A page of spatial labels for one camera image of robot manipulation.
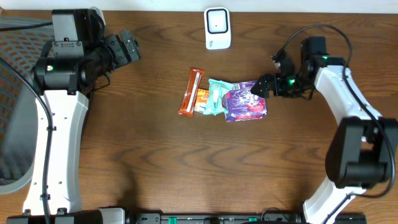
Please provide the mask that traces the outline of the purple snack packet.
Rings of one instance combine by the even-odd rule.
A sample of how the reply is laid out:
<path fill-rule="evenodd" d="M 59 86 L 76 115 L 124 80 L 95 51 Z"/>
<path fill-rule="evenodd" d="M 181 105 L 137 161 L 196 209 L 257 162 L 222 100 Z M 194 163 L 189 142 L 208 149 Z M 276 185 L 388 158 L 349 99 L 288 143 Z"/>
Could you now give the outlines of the purple snack packet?
<path fill-rule="evenodd" d="M 261 119 L 267 114 L 266 100 L 251 93 L 256 80 L 233 84 L 222 98 L 227 122 Z"/>

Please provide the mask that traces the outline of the orange chocolate wafer bar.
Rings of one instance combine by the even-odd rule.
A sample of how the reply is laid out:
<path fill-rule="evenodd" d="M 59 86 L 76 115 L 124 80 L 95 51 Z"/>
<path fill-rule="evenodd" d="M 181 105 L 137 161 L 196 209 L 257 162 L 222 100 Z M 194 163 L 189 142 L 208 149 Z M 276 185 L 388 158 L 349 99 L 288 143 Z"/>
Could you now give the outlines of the orange chocolate wafer bar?
<path fill-rule="evenodd" d="M 202 76 L 205 74 L 204 70 L 199 68 L 191 68 L 189 79 L 187 83 L 187 89 L 184 93 L 182 103 L 177 112 L 178 115 L 193 116 L 193 110 L 197 98 L 198 88 L 201 82 Z"/>

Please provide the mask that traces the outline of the small orange snack box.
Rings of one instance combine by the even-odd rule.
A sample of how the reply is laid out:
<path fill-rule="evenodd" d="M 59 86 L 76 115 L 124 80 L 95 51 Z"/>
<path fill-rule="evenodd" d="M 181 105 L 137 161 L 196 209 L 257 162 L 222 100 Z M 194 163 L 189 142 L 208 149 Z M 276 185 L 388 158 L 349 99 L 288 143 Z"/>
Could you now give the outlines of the small orange snack box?
<path fill-rule="evenodd" d="M 194 106 L 194 112 L 203 113 L 206 110 L 206 104 L 209 98 L 209 91 L 199 88 Z"/>

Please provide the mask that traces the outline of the teal snack packet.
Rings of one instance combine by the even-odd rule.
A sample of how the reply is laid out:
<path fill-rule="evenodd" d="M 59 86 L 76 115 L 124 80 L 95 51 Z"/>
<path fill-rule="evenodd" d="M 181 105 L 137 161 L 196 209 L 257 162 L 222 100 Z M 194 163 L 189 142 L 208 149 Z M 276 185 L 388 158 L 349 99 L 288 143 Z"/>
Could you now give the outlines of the teal snack packet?
<path fill-rule="evenodd" d="M 223 106 L 222 99 L 233 89 L 233 84 L 221 80 L 209 79 L 209 97 L 206 102 L 206 107 L 203 112 L 204 115 L 217 115 L 225 113 L 226 109 Z"/>

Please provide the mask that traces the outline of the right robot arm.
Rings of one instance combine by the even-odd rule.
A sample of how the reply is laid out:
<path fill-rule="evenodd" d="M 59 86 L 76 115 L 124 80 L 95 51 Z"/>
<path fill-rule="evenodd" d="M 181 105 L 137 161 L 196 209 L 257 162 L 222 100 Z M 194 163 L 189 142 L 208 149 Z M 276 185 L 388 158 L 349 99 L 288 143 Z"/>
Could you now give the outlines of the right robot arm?
<path fill-rule="evenodd" d="M 338 129 L 325 159 L 326 177 L 303 203 L 302 221 L 333 223 L 356 197 L 367 197 L 376 184 L 393 185 L 396 176 L 397 120 L 385 118 L 365 99 L 342 57 L 331 56 L 324 37 L 308 37 L 301 43 L 301 66 L 284 49 L 273 56 L 280 73 L 261 76 L 251 93 L 301 97 L 307 90 L 324 97 Z"/>

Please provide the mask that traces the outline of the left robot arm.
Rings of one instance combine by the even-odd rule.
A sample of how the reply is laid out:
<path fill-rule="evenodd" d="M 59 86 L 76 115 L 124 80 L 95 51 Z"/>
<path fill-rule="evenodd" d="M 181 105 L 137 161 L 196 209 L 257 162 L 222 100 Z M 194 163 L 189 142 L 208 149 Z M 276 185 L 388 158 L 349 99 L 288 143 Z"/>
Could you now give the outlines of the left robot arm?
<path fill-rule="evenodd" d="M 141 58 L 139 43 L 124 29 L 106 35 L 103 12 L 52 11 L 54 38 L 42 48 L 27 88 L 37 105 L 32 179 L 21 215 L 8 223 L 131 223 L 125 208 L 83 210 L 78 169 L 81 137 L 95 81 Z"/>

